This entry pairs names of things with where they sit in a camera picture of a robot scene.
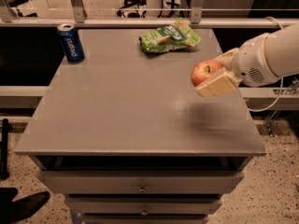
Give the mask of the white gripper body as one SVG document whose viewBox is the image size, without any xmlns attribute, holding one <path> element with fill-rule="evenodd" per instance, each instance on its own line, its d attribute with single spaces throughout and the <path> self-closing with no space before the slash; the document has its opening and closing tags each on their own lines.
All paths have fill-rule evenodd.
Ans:
<svg viewBox="0 0 299 224">
<path fill-rule="evenodd" d="M 261 87 L 280 80 L 270 68 L 265 56 L 265 42 L 269 33 L 246 41 L 234 54 L 232 70 L 250 87 Z"/>
</svg>

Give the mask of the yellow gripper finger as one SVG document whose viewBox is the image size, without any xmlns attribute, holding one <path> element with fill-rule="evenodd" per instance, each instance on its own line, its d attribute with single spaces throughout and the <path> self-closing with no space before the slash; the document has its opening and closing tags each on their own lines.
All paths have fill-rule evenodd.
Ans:
<svg viewBox="0 0 299 224">
<path fill-rule="evenodd" d="M 217 56 L 214 58 L 214 61 L 220 63 L 223 65 L 226 69 L 231 70 L 232 69 L 232 59 L 234 55 L 239 52 L 239 48 L 230 49 L 226 52 L 224 52 L 222 55 Z"/>
<path fill-rule="evenodd" d="M 241 81 L 235 72 L 222 70 L 194 89 L 201 97 L 214 97 L 236 91 Z"/>
</svg>

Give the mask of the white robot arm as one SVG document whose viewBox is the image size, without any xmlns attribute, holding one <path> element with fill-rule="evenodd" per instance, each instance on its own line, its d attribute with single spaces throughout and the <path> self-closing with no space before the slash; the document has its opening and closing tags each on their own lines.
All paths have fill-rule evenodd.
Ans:
<svg viewBox="0 0 299 224">
<path fill-rule="evenodd" d="M 298 74 L 299 24 L 294 24 L 200 62 L 191 81 L 200 96 L 213 97 L 234 92 L 241 83 L 255 88 Z"/>
</svg>

